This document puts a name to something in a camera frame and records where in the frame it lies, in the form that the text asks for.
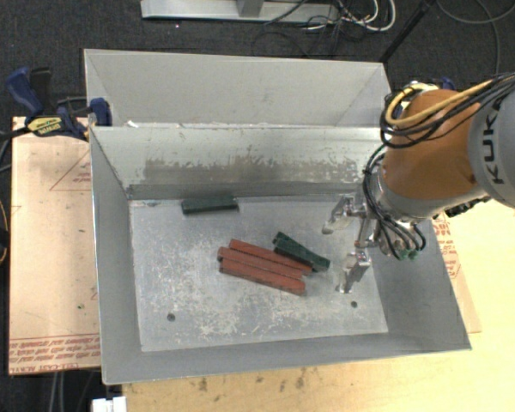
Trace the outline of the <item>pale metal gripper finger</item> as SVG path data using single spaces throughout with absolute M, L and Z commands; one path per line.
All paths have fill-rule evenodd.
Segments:
M 361 280 L 371 264 L 367 250 L 350 252 L 342 261 L 336 291 L 341 294 L 351 293 L 353 286 Z
M 354 196 L 342 196 L 322 227 L 322 234 L 330 235 L 348 228 L 357 218 Z

